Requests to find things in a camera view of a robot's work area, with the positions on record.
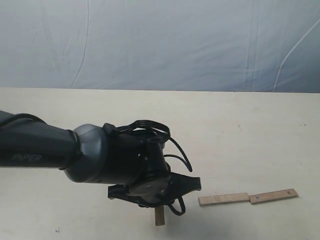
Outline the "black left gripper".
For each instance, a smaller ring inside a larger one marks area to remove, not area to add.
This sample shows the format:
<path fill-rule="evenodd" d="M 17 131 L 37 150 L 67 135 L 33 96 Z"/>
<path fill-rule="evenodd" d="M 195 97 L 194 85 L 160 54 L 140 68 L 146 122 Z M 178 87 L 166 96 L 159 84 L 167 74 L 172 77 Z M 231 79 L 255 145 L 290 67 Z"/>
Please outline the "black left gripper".
<path fill-rule="evenodd" d="M 199 177 L 172 172 L 163 149 L 171 141 L 182 154 L 173 158 L 183 162 L 189 172 L 191 163 L 168 132 L 110 132 L 107 134 L 107 197 L 136 204 L 142 208 L 172 207 L 183 196 L 201 190 Z"/>

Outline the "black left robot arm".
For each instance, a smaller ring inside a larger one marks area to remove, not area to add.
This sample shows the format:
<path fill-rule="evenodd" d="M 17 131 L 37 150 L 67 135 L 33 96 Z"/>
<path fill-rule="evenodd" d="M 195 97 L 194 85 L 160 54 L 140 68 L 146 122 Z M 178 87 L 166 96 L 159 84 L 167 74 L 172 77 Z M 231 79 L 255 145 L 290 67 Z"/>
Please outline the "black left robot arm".
<path fill-rule="evenodd" d="M 107 184 L 107 196 L 142 208 L 186 211 L 183 196 L 199 191 L 201 179 L 171 171 L 163 150 L 170 129 L 152 120 L 129 125 L 83 124 L 62 129 L 28 113 L 0 113 L 0 165 L 64 171 L 75 183 Z"/>

